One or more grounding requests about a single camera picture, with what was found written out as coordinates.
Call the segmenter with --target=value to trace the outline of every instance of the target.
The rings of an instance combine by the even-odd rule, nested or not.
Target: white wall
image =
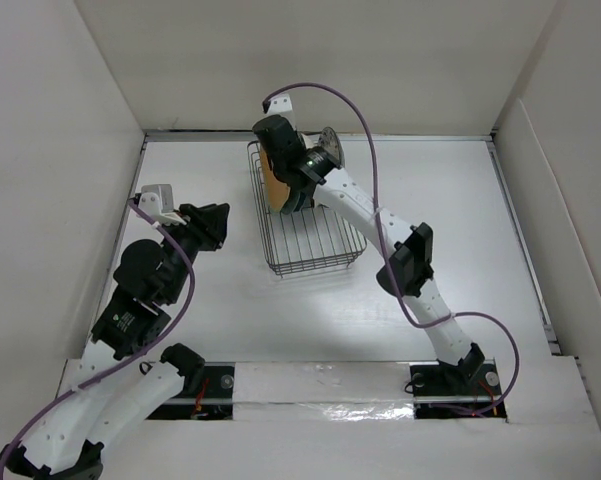
[[[563,0],[497,145],[567,353],[601,426],[601,0]]]
[[[555,0],[77,0],[143,128],[249,129],[297,81],[377,133],[488,134]],[[300,126],[359,131],[295,94]]]
[[[78,352],[142,138],[72,2],[0,0],[0,361]]]

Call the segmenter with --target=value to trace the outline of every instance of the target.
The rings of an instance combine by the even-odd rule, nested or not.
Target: table surface
[[[347,170],[370,190],[367,144],[344,137],[343,147]],[[379,137],[377,150],[381,203],[433,227],[433,265],[452,310],[491,313],[518,342],[523,362],[507,402],[509,423],[343,424],[284,413],[271,421],[144,422],[108,460],[110,478],[397,479],[409,472],[426,478],[601,478],[596,419],[574,360],[550,354],[487,144]],[[246,142],[148,143],[137,189],[152,183],[170,183],[176,204],[231,205],[227,241],[196,259],[194,301],[169,343],[185,343],[208,361],[434,359],[426,335],[409,327],[395,299],[377,286],[382,261],[373,247],[343,271],[273,275],[262,252]],[[140,238],[160,240],[135,216],[128,218],[113,264]],[[178,308],[167,310],[173,315]],[[508,380],[513,355],[502,332],[480,319],[461,323]],[[271,381],[283,382],[275,371]]]

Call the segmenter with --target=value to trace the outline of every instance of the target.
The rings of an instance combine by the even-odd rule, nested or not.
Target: purple cable
[[[136,214],[138,214],[138,216],[141,217],[144,221],[146,221],[150,225],[153,225],[155,223],[149,215],[144,213],[133,203],[133,200],[129,200],[128,205],[129,205],[129,208],[131,208],[131,210],[133,210]],[[142,349],[138,350],[136,353],[134,353],[130,357],[126,358],[125,360],[121,361],[114,367],[104,370],[103,372],[98,373],[97,375],[93,376],[89,380],[81,383],[80,385],[78,385],[78,388],[81,390],[89,388],[94,383],[100,382],[100,380],[103,380],[103,379],[109,377],[110,375],[113,375],[114,373],[122,370],[127,365],[135,362],[138,358],[146,355],[151,349],[153,349],[153,347],[155,347],[160,342],[162,342],[162,340],[164,340],[167,337],[167,335],[169,335],[173,331],[174,328],[176,328],[178,323],[180,323],[180,320],[182,320],[182,317],[184,317],[184,314],[187,312],[189,305],[191,304],[191,299],[193,298],[193,292],[195,290],[195,284],[196,284],[195,274],[193,272],[193,265],[191,264],[189,257],[187,256],[185,251],[182,249],[182,247],[180,245],[178,245],[178,242],[176,242],[173,239],[173,237],[162,226],[156,226],[156,230],[164,237],[164,239],[167,242],[169,242],[169,244],[174,248],[174,250],[176,252],[178,252],[178,255],[180,255],[180,257],[182,257],[182,260],[184,261],[184,264],[186,265],[187,270],[189,272],[189,291],[187,292],[187,297],[184,301],[184,304],[182,305],[182,308],[180,309],[178,314],[175,316],[175,318],[171,321],[171,323],[169,323],[169,325],[164,330],[164,332],[162,332],[162,334],[160,334],[153,342],[151,342],[149,345],[143,347]],[[67,390],[59,397],[56,397],[51,403],[49,403],[46,407],[44,407],[42,410],[40,410],[38,413],[36,413],[33,416],[33,418],[31,420],[29,420],[26,423],[26,425],[20,429],[20,431],[16,434],[16,436],[13,438],[13,440],[11,440],[11,443],[5,449],[4,453],[2,454],[2,458],[0,460],[0,480],[4,480],[4,469],[6,467],[7,459],[11,456],[13,451],[16,448],[18,448],[18,445],[20,444],[20,441],[25,436],[25,434],[36,423],[38,423],[40,420],[42,420],[42,418],[47,413],[49,413],[55,407],[60,405],[66,399],[73,396],[74,393],[75,393],[74,390]]]
[[[379,191],[378,158],[376,155],[376,147],[375,147],[375,144],[373,143],[373,136],[371,135],[371,129],[369,128],[369,124],[365,120],[360,109],[351,100],[349,100],[343,93],[340,93],[335,88],[329,87],[327,85],[323,85],[321,83],[314,83],[314,82],[299,82],[299,83],[292,83],[291,85],[287,85],[286,87],[279,88],[276,91],[270,93],[269,95],[266,96],[266,98],[264,99],[262,104],[266,105],[276,95],[280,95],[281,93],[287,92],[289,90],[293,90],[296,88],[303,88],[303,87],[317,88],[320,90],[325,90],[325,91],[335,95],[336,97],[338,97],[342,101],[344,101],[347,105],[349,105],[349,107],[351,107],[351,109],[354,111],[354,113],[358,117],[358,120],[360,120],[360,124],[362,125],[364,133],[367,136],[367,141],[369,142],[369,149],[371,150],[371,168],[373,171],[373,208],[375,211],[378,211],[378,209],[380,208],[380,198],[379,198],[380,195],[378,193],[378,191]],[[380,250],[381,250],[381,254],[382,254],[384,263],[387,267],[387,273],[389,274],[389,281],[391,282],[391,288],[393,289],[393,291],[395,293],[396,299],[398,300],[398,305],[400,305],[400,309],[402,310],[402,313],[404,313],[404,316],[407,318],[407,320],[413,327],[415,327],[419,330],[425,330],[427,328],[431,328],[431,327],[435,327],[436,325],[440,325],[441,323],[444,323],[447,320],[450,320],[454,317],[457,318],[457,317],[471,316],[471,317],[482,317],[482,318],[485,318],[485,319],[495,323],[507,335],[507,338],[511,342],[511,346],[513,348],[513,355],[515,357],[515,366],[513,369],[513,375],[511,376],[511,382],[509,383],[509,386],[507,387],[507,389],[502,393],[502,395],[500,395],[500,398],[498,398],[496,401],[494,401],[488,407],[481,408],[479,410],[475,410],[475,411],[473,411],[473,413],[475,413],[476,415],[482,415],[483,413],[487,412],[488,410],[491,410],[492,408],[495,408],[498,405],[500,405],[502,402],[504,402],[504,399],[507,398],[507,396],[513,389],[516,381],[518,380],[518,374],[520,373],[520,352],[518,351],[518,345],[516,344],[516,341],[513,338],[513,335],[511,335],[511,332],[509,332],[509,329],[500,320],[492,317],[491,315],[488,315],[488,314],[482,313],[482,312],[459,312],[459,313],[456,313],[455,315],[451,314],[446,317],[439,318],[438,320],[434,320],[433,322],[425,323],[422,325],[419,323],[416,323],[416,321],[411,316],[411,313],[407,309],[407,306],[405,305],[404,300],[402,300],[402,294],[400,293],[400,288],[398,287],[398,282],[396,281],[396,277],[393,273],[393,270],[392,270],[391,266],[389,265],[389,252],[387,251],[387,246],[385,245],[385,242],[384,242],[385,237],[384,237],[384,231],[382,229],[382,220],[380,219],[380,215],[375,216],[375,222],[376,222],[376,228],[378,229],[378,237],[381,240],[379,242]]]

